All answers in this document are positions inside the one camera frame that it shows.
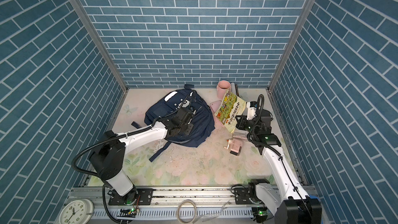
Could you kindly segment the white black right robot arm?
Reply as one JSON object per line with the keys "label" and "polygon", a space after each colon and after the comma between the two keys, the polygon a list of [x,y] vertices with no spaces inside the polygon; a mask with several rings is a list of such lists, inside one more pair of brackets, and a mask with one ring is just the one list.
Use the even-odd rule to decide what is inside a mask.
{"label": "white black right robot arm", "polygon": [[289,167],[282,144],[272,133],[272,114],[263,106],[261,94],[256,101],[247,104],[246,115],[236,116],[236,128],[246,131],[247,140],[259,149],[271,168],[278,191],[268,182],[249,183],[249,193],[267,207],[277,224],[320,224],[321,203],[302,187]]}

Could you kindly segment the navy blue student backpack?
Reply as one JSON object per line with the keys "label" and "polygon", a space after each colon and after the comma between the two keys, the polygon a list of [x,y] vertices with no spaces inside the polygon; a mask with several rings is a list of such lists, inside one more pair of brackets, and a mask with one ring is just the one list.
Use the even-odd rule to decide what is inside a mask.
{"label": "navy blue student backpack", "polygon": [[171,144],[184,147],[199,147],[215,129],[213,113],[206,101],[192,88],[185,85],[151,106],[145,114],[145,124],[150,126],[141,141],[130,139],[126,152],[165,139],[167,142],[149,158],[153,162]]}

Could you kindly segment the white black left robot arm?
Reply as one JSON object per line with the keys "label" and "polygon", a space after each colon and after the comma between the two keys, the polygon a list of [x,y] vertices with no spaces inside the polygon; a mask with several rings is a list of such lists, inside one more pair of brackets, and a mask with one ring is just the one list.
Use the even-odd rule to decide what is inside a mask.
{"label": "white black left robot arm", "polygon": [[123,171],[124,156],[151,142],[165,139],[185,144],[193,129],[193,107],[184,107],[165,117],[157,118],[144,128],[111,137],[92,149],[90,162],[104,185],[116,191],[124,205],[138,202],[137,189]]}

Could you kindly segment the colourful children's picture book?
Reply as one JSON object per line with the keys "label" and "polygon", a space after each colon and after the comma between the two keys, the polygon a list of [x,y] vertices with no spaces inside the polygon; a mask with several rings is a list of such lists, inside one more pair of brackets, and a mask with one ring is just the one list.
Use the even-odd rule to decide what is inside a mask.
{"label": "colourful children's picture book", "polygon": [[234,133],[237,125],[236,117],[242,115],[246,105],[246,101],[228,91],[221,100],[215,116],[230,133]]}

